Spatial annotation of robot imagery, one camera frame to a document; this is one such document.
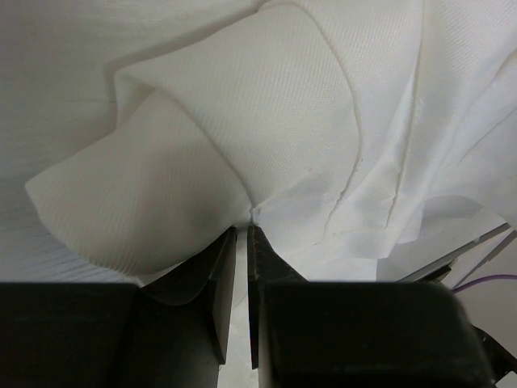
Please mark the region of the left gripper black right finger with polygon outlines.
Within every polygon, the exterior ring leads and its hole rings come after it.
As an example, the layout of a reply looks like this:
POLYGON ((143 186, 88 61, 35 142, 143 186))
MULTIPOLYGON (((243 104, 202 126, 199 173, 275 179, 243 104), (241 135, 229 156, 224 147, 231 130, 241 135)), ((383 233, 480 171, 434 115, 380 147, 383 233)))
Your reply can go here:
POLYGON ((251 364, 262 387, 490 387, 453 293, 427 282, 306 280, 247 234, 251 364))

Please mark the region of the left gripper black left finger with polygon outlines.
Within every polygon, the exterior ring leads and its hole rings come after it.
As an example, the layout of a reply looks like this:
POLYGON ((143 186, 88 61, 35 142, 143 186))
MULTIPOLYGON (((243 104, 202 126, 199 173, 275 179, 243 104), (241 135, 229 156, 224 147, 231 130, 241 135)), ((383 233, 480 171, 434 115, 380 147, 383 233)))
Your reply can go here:
POLYGON ((2 386, 216 386, 235 262, 229 229, 144 287, 2 284, 2 386))

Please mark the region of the white pleated skirt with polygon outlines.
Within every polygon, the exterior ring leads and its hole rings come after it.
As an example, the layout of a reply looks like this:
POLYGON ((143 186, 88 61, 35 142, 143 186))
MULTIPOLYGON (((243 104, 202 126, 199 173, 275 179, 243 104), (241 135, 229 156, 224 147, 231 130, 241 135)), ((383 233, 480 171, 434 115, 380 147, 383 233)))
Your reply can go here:
POLYGON ((26 186, 93 264, 154 274, 255 224, 342 279, 428 215, 516 222, 513 1, 269 1, 115 87, 115 131, 26 186))

